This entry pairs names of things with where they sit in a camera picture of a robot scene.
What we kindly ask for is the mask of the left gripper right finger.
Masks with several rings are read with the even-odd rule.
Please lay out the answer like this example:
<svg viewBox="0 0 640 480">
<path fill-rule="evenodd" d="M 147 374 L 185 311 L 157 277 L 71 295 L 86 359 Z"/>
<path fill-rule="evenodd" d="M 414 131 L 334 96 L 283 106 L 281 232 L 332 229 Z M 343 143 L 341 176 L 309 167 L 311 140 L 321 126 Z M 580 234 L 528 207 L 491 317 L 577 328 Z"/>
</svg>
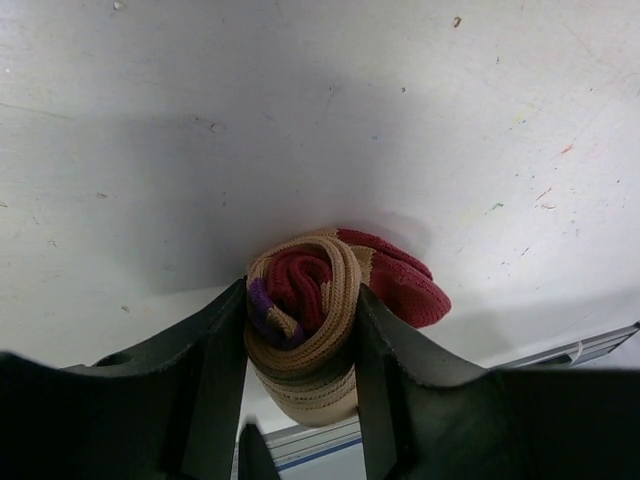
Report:
<svg viewBox="0 0 640 480">
<path fill-rule="evenodd" d="M 410 327 L 368 288 L 355 373 L 371 479 L 635 479 L 639 374 L 484 369 Z"/>
</svg>

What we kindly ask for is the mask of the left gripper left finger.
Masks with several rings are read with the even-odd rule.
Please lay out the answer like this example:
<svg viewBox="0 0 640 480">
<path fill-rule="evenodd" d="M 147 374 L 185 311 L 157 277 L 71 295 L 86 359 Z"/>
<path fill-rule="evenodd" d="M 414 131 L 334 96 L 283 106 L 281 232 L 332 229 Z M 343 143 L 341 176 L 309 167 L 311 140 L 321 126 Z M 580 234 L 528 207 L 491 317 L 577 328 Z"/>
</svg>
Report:
<svg viewBox="0 0 640 480">
<path fill-rule="evenodd" d="M 237 281 L 91 366 L 1 355 L 5 479 L 227 479 L 246 372 Z"/>
</svg>

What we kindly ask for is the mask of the beige maroon striped sock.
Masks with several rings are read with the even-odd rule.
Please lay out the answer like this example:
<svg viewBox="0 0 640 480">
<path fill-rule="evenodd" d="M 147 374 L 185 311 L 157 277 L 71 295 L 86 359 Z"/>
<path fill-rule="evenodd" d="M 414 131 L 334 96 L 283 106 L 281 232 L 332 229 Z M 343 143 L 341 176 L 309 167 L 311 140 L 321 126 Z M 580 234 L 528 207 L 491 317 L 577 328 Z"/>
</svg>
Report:
<svg viewBox="0 0 640 480">
<path fill-rule="evenodd" d="M 267 393 L 301 425 L 327 426 L 357 410 L 350 336 L 362 286 L 416 329 L 451 309 L 424 263 L 358 230 L 311 231 L 248 266 L 245 347 Z"/>
</svg>

